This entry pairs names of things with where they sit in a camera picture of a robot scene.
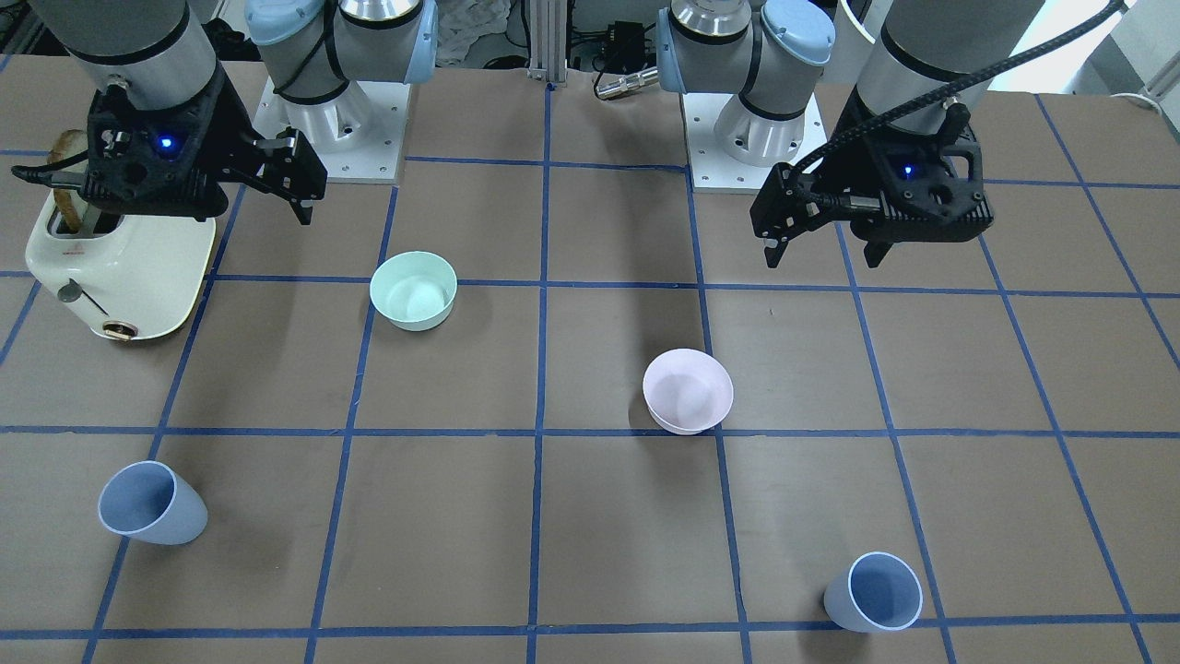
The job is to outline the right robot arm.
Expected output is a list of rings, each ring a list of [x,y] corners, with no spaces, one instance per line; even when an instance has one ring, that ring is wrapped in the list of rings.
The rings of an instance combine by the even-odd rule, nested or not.
[[[223,213],[223,184],[286,200],[299,222],[324,197],[321,156],[358,139],[362,81],[420,84],[437,58],[431,1],[249,1],[244,13],[283,101],[266,137],[185,1],[34,1],[42,25],[94,84],[86,150],[17,178],[114,215]]]

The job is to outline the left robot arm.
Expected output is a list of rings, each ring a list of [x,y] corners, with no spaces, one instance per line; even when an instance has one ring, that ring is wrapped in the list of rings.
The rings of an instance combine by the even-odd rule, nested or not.
[[[1032,24],[1037,1],[894,1],[819,165],[781,147],[750,205],[763,261],[806,231],[847,221],[868,267],[899,243],[968,243],[991,226],[974,105]],[[837,42],[809,1],[673,1],[656,22],[660,85],[725,93],[742,155],[753,121],[800,125]]]

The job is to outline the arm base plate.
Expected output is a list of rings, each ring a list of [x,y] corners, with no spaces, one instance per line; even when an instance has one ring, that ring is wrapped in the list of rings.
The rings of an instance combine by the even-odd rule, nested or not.
[[[273,137],[295,127],[312,143],[333,184],[396,184],[404,159],[412,85],[350,81],[332,101],[286,101],[267,80],[254,129]]]
[[[683,94],[681,105],[699,192],[755,193],[773,165],[794,164],[827,140],[814,94],[787,121],[752,113],[734,94]]]

